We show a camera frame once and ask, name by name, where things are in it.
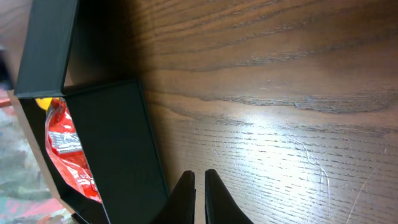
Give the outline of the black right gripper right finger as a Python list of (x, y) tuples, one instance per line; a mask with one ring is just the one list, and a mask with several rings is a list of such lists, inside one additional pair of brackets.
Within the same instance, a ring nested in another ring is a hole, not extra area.
[(205, 216), (206, 224), (253, 224), (214, 169), (205, 172)]

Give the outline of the yellow snack packet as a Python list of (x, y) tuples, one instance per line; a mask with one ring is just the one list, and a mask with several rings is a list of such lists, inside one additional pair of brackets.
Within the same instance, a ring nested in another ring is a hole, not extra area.
[(52, 98), (36, 98), (35, 102), (41, 109), (47, 111), (51, 106)]

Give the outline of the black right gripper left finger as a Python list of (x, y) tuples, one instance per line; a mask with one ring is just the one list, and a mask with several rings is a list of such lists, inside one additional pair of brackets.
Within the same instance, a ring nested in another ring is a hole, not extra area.
[(195, 174), (186, 170), (163, 209), (151, 221), (151, 224), (194, 224), (195, 221)]

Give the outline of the red snack packet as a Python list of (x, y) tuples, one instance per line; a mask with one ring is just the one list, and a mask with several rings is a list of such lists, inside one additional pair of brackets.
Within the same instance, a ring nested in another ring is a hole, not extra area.
[(86, 198), (101, 203), (72, 117), (62, 98), (52, 98), (45, 122), (45, 147), (63, 180)]

